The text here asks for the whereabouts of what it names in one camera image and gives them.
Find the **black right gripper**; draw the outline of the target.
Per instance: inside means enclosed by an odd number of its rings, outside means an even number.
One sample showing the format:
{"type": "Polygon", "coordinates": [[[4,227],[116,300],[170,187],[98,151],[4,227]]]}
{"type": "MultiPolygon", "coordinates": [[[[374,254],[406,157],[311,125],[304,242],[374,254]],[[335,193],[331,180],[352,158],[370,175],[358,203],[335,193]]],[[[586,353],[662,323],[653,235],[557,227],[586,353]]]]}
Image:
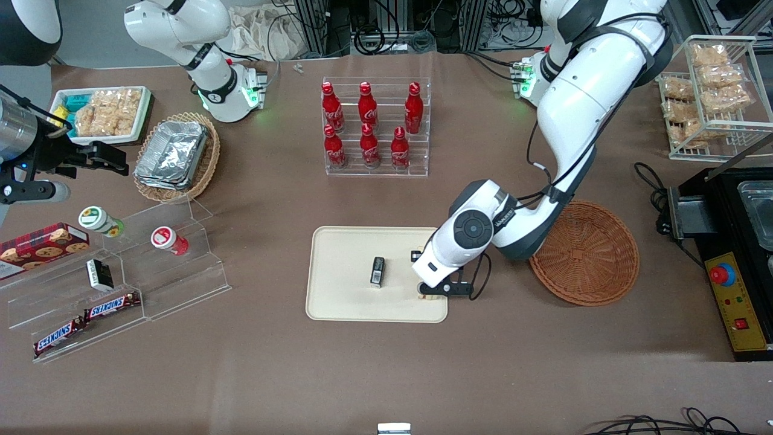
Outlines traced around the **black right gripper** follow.
{"type": "Polygon", "coordinates": [[[72,143],[69,136],[36,137],[27,150],[28,181],[33,181],[40,172],[55,172],[60,166],[108,170],[121,176],[128,176],[129,170],[124,151],[102,141],[91,141],[89,146],[91,151],[85,146],[72,143]]]}

